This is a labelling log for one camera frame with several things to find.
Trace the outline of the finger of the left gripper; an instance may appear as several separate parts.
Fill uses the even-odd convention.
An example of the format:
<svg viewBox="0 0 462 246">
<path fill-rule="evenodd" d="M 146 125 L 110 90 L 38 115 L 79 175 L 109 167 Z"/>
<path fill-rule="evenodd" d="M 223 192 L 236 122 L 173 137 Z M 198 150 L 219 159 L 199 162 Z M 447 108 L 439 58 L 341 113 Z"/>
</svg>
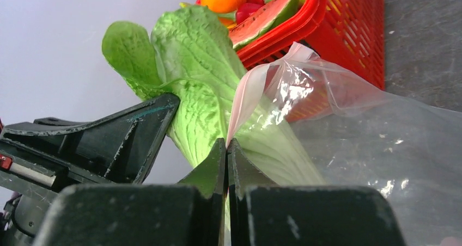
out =
<svg viewBox="0 0 462 246">
<path fill-rule="evenodd" d="M 48 117 L 1 131 L 1 171 L 46 187 L 141 183 L 179 107 L 162 94 L 91 122 Z"/>
</svg>

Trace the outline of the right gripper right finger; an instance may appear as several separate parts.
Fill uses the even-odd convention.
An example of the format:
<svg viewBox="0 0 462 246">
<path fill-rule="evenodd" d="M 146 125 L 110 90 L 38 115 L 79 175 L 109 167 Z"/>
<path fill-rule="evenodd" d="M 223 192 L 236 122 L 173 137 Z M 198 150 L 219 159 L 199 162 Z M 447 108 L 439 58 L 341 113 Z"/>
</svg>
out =
<svg viewBox="0 0 462 246">
<path fill-rule="evenodd" d="M 227 147 L 232 245 L 404 245 L 386 199 L 365 186 L 277 186 L 237 140 Z"/>
</svg>

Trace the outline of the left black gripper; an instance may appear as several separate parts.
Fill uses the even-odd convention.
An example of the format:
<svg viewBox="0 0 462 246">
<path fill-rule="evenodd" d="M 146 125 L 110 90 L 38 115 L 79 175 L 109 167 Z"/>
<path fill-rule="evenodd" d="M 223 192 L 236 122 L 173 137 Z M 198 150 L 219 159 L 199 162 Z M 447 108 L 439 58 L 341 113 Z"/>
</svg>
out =
<svg viewBox="0 0 462 246">
<path fill-rule="evenodd" d="M 16 192 L 1 210 L 1 245 L 57 245 L 45 242 L 60 237 L 71 224 L 59 193 L 72 185 L 66 172 L 1 172 L 1 187 Z"/>
</svg>

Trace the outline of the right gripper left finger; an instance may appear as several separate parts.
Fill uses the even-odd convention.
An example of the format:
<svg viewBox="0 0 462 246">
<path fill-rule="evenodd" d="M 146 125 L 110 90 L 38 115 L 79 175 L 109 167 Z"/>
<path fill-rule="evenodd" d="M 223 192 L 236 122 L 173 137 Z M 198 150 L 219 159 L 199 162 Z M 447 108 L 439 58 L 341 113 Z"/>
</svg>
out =
<svg viewBox="0 0 462 246">
<path fill-rule="evenodd" d="M 79 184 L 51 205 L 34 245 L 224 245 L 226 146 L 177 184 Z"/>
</svg>

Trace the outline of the clear zip top bag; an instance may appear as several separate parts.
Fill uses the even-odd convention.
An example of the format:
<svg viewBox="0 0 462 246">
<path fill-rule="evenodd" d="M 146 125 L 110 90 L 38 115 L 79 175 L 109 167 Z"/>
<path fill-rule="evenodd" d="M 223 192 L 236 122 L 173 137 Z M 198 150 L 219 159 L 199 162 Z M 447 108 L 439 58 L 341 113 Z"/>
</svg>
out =
<svg viewBox="0 0 462 246">
<path fill-rule="evenodd" d="M 230 138 L 279 185 L 366 185 L 411 245 L 461 242 L 461 113 L 378 89 L 294 43 L 235 92 Z"/>
</svg>

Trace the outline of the toy napa cabbage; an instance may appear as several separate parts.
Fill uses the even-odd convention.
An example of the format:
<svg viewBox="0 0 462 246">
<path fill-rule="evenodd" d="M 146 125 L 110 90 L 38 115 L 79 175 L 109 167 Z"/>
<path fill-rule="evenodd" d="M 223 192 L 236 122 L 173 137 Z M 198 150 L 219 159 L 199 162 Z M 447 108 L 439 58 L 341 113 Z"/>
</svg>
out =
<svg viewBox="0 0 462 246">
<path fill-rule="evenodd" d="M 235 91 L 246 69 L 228 29 L 211 10 L 191 5 L 166 12 L 151 32 L 115 21 L 105 31 L 101 50 L 141 100 L 164 93 L 180 98 L 167 133 L 193 167 L 203 162 L 216 139 L 227 136 Z M 325 183 L 267 97 L 235 137 L 247 158 L 275 183 Z"/>
</svg>

